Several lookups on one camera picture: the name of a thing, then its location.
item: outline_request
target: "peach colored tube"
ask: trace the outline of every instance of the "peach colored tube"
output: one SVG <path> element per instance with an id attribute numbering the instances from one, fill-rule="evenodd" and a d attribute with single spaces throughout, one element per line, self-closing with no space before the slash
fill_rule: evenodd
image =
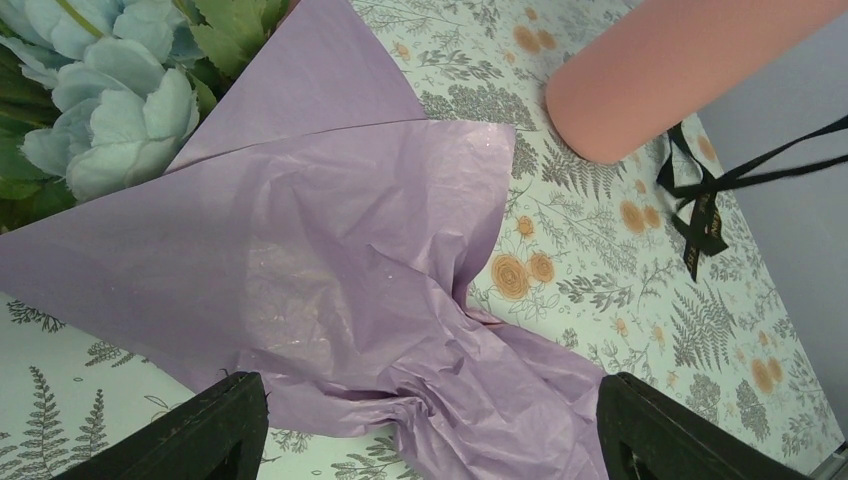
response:
<path id="1" fill-rule="evenodd" d="M 551 77 L 548 113 L 612 164 L 848 11 L 848 0 L 646 0 Z"/>

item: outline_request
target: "purple wrapping paper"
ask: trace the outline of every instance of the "purple wrapping paper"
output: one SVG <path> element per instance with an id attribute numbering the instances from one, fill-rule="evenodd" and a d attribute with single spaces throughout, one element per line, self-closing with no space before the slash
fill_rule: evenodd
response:
<path id="1" fill-rule="evenodd" d="M 512 128 L 421 117 L 347 2 L 304 0 L 173 173 L 0 236 L 0 290 L 194 391 L 259 371 L 274 427 L 394 422 L 428 478 L 606 478 L 603 372 L 462 308 Z"/>

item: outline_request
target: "blue flower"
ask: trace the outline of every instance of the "blue flower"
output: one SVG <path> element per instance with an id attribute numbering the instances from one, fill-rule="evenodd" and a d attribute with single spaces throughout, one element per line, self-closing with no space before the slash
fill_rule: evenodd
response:
<path id="1" fill-rule="evenodd" d="M 55 87 L 56 72 L 82 60 L 100 38 L 135 40 L 159 63 L 169 57 L 191 62 L 202 57 L 185 17 L 171 0 L 67 0 L 85 25 L 56 0 L 2 0 L 0 19 L 25 42 L 0 36 L 24 62 L 28 78 Z"/>
<path id="2" fill-rule="evenodd" d="M 29 132 L 21 150 L 83 202 L 162 175 L 199 122 L 186 76 L 134 40 L 99 40 L 57 80 L 62 115 Z"/>

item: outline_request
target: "floral tablecloth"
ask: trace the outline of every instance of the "floral tablecloth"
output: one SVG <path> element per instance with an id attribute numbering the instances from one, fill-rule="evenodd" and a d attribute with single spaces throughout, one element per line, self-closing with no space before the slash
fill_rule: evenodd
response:
<path id="1" fill-rule="evenodd" d="M 543 85 L 629 10 L 622 0 L 353 0 L 428 114 L 517 128 L 513 181 L 472 303 L 629 371 L 765 454 L 812 471 L 843 440 L 732 195 L 730 249 L 694 283 L 666 221 L 653 142 L 614 167 L 551 131 Z M 686 134 L 720 171 L 697 118 Z M 695 173 L 681 163 L 690 179 Z M 152 364 L 0 296 L 0 478 L 49 478 L 190 397 Z M 268 435 L 262 478 L 419 478 L 391 431 Z"/>

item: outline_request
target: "bouquet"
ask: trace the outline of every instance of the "bouquet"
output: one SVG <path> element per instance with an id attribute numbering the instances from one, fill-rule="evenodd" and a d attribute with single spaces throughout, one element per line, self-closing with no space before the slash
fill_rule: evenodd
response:
<path id="1" fill-rule="evenodd" d="M 161 176 L 287 11 L 0 2 L 0 232 Z"/>
<path id="2" fill-rule="evenodd" d="M 259 372 L 272 427 L 395 424 L 429 478 L 606 478 L 604 372 L 466 305 L 512 127 L 427 120 L 346 0 L 267 41 L 270 0 L 0 5 L 0 291 L 196 392 Z"/>

